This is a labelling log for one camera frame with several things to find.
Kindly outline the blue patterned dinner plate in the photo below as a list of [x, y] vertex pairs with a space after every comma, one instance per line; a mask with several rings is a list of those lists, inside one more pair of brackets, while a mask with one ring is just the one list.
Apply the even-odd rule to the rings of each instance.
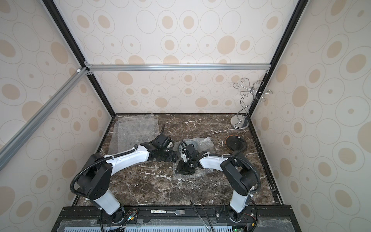
[[185, 139], [178, 146], [179, 153], [182, 153], [182, 150], [188, 145], [193, 145], [196, 150], [200, 150], [199, 142], [196, 139]]

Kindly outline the dark grey dinner plate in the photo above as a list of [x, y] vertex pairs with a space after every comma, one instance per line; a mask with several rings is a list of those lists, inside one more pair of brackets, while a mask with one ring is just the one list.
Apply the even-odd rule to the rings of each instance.
[[247, 142], [240, 136], [231, 135], [225, 140], [226, 148], [232, 152], [234, 151], [244, 151], [247, 149]]

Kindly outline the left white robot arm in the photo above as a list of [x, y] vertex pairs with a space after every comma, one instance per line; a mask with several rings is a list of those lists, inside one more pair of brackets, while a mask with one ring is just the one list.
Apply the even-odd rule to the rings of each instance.
[[155, 139], [134, 145], [130, 150], [105, 156], [95, 153], [72, 179], [70, 190], [77, 196], [89, 199], [94, 206], [111, 217], [112, 223], [119, 224], [124, 220], [125, 210], [109, 190], [111, 176], [148, 160], [176, 162], [178, 152], [173, 148], [174, 141], [164, 134], [162, 128]]

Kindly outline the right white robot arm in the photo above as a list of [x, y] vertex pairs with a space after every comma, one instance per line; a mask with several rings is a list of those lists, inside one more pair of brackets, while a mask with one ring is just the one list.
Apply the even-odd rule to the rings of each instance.
[[180, 147], [183, 160], [179, 162], [176, 172], [190, 176], [199, 169], [222, 171], [233, 188], [227, 215], [233, 222], [241, 221], [253, 194], [261, 189], [258, 169], [239, 151], [225, 155], [206, 151], [200, 153], [193, 144], [185, 141], [181, 141]]

